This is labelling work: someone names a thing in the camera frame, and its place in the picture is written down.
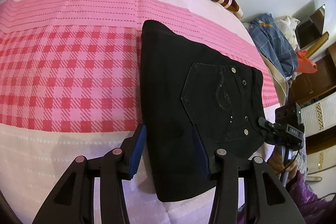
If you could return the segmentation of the person's right hand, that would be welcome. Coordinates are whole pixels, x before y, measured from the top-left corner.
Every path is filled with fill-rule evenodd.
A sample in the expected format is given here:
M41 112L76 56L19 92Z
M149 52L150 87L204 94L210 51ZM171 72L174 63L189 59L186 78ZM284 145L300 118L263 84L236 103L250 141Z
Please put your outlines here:
M285 166L282 160L282 156L280 155L279 149L277 147L274 148L272 155L268 159L268 164L271 167L272 171L278 177L280 177L281 175L279 174L279 172L281 172L285 168ZM288 173L287 182L290 182L290 180L292 180L297 174L298 162L296 160L292 162L291 165L289 165L285 171Z

